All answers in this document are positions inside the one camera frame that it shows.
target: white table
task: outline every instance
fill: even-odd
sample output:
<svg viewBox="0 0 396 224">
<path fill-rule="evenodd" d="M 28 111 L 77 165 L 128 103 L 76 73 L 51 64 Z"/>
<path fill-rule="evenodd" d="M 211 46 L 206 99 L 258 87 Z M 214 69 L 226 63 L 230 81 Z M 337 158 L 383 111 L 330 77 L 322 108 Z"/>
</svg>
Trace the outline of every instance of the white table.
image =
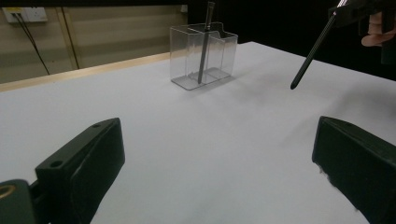
<svg viewBox="0 0 396 224">
<path fill-rule="evenodd" d="M 121 120 L 126 163 L 92 223 L 362 224 L 311 161 L 320 116 L 396 144 L 396 82 L 256 43 L 233 76 L 194 91 L 169 60 L 0 92 L 0 182 L 35 167 L 95 122 Z"/>
</svg>

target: transparent box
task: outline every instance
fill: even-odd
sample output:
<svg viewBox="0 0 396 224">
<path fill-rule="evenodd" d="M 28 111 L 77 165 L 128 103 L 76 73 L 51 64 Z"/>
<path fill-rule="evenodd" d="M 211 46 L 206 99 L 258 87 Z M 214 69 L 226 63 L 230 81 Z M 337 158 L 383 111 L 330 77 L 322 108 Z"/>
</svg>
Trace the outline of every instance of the transparent box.
<svg viewBox="0 0 396 224">
<path fill-rule="evenodd" d="M 186 90 L 193 90 L 229 77 L 233 72 L 237 39 L 237 35 L 224 32 L 221 22 L 212 22 L 207 33 L 203 23 L 171 27 L 172 82 Z"/>
</svg>

